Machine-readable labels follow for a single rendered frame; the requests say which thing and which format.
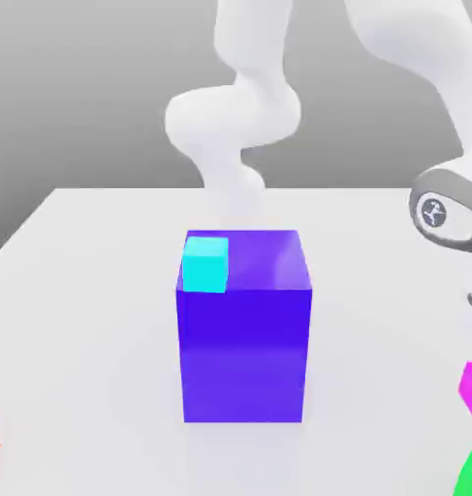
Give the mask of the large blue box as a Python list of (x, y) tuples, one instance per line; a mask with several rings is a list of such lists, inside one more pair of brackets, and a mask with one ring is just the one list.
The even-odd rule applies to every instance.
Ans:
[(176, 314), (187, 422), (300, 422), (312, 284), (295, 231), (202, 231), (227, 237), (222, 294), (183, 290)]

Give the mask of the small cyan cube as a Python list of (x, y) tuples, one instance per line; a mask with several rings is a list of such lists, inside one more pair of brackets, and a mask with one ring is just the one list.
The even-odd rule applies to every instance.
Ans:
[(190, 235), (183, 249), (181, 270), (185, 292), (224, 293), (229, 278), (228, 238)]

